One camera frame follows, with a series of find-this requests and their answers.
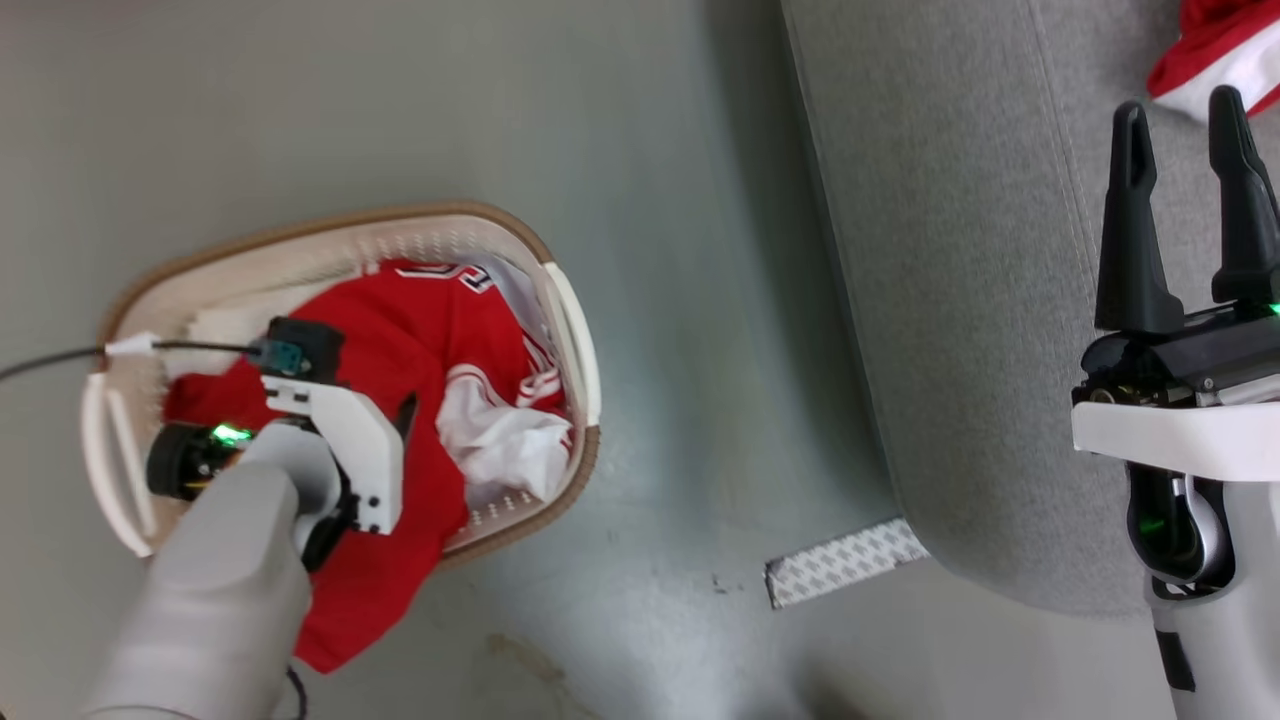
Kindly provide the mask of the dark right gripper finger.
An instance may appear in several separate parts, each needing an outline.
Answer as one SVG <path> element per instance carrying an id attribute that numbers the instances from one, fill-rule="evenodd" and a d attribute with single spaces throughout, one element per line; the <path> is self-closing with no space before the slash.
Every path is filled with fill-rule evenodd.
<path id="1" fill-rule="evenodd" d="M 1184 325 L 1170 292 L 1155 227 L 1158 178 L 1146 110 L 1128 101 L 1114 113 L 1108 187 L 1103 202 L 1094 327 L 1107 332 L 1172 334 Z"/>
<path id="2" fill-rule="evenodd" d="M 1221 265 L 1211 291 L 1219 304 L 1279 302 L 1277 199 L 1251 131 L 1242 94 L 1210 95 L 1210 165 L 1219 178 Z"/>

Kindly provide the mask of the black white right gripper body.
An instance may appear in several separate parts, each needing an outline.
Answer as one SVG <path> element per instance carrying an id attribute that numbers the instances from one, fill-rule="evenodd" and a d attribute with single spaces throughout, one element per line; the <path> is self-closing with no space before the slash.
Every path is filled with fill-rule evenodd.
<path id="1" fill-rule="evenodd" d="M 1277 305 L 1185 316 L 1172 334 L 1093 341 L 1071 391 L 1075 450 L 1230 483 L 1279 478 Z"/>

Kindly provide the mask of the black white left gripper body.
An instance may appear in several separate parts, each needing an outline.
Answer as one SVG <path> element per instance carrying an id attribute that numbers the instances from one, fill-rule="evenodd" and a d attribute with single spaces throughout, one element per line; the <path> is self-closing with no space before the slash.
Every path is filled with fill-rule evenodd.
<path id="1" fill-rule="evenodd" d="M 340 386 L 264 375 L 278 418 L 260 430 L 260 459 L 298 495 L 292 539 L 317 571 L 344 536 L 389 536 L 403 509 L 404 442 L 365 395 Z"/>

